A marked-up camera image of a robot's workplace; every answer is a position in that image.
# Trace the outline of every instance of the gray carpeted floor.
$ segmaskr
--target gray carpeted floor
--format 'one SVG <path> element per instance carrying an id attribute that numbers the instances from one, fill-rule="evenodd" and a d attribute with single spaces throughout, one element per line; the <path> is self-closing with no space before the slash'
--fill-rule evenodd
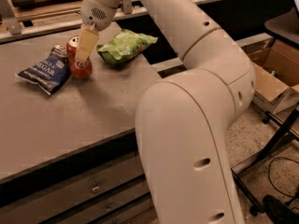
<path id="1" fill-rule="evenodd" d="M 280 112 L 278 117 L 284 120 L 291 113 L 293 107 Z M 250 157 L 262 149 L 278 129 L 274 122 L 263 124 L 264 113 L 255 104 L 237 120 L 229 129 L 226 135 L 226 148 L 231 166 L 235 166 L 244 159 Z M 299 131 L 299 121 L 296 121 L 293 128 Z M 259 201 L 267 194 L 278 198 L 281 202 L 287 202 L 290 197 L 276 191 L 268 178 L 269 163 L 275 157 L 287 157 L 299 161 L 299 143 L 292 141 L 273 157 L 267 158 L 263 163 L 258 163 L 241 175 L 243 182 L 255 194 Z M 275 161 L 271 166 L 271 178 L 276 187 L 285 194 L 293 196 L 299 185 L 299 165 L 291 161 Z M 248 199 L 239 193 L 239 201 L 243 209 L 246 224 L 270 224 L 272 221 L 266 214 L 253 216 L 249 209 L 251 207 Z M 299 201 L 293 202 L 291 208 L 299 208 Z M 159 224 L 155 209 L 129 220 L 126 224 Z"/>

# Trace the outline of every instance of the drawer handle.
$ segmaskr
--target drawer handle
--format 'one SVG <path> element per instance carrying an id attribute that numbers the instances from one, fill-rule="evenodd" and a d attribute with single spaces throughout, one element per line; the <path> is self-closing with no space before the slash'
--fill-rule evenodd
<path id="1" fill-rule="evenodd" d="M 109 204 L 107 204 L 106 205 L 106 212 L 110 212 L 111 210 L 112 210 L 112 207 Z"/>
<path id="2" fill-rule="evenodd" d="M 100 186 L 96 183 L 93 183 L 92 193 L 98 193 L 99 191 L 103 190 Z"/>

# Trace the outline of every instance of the cardboard box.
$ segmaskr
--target cardboard box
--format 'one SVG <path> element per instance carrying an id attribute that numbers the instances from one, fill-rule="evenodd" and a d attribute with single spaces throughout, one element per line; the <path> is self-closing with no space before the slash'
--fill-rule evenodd
<path id="1" fill-rule="evenodd" d="M 299 102 L 299 50 L 279 40 L 269 49 L 249 54 L 255 63 L 253 102 L 276 114 Z"/>

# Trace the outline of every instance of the red can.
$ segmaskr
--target red can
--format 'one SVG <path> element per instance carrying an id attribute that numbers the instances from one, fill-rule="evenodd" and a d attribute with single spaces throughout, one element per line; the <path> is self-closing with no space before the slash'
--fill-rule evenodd
<path id="1" fill-rule="evenodd" d="M 93 66 L 90 58 L 85 63 L 76 61 L 76 51 L 78 46 L 78 35 L 69 38 L 66 43 L 66 51 L 68 56 L 69 68 L 76 78 L 87 78 L 93 72 Z"/>

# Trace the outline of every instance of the green chip bag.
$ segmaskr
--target green chip bag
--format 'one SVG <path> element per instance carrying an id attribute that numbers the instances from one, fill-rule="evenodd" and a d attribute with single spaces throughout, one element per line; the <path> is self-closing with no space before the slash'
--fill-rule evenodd
<path id="1" fill-rule="evenodd" d="M 151 35 L 122 29 L 107 44 L 98 45 L 96 50 L 106 63 L 119 64 L 133 59 L 157 40 L 157 37 Z"/>

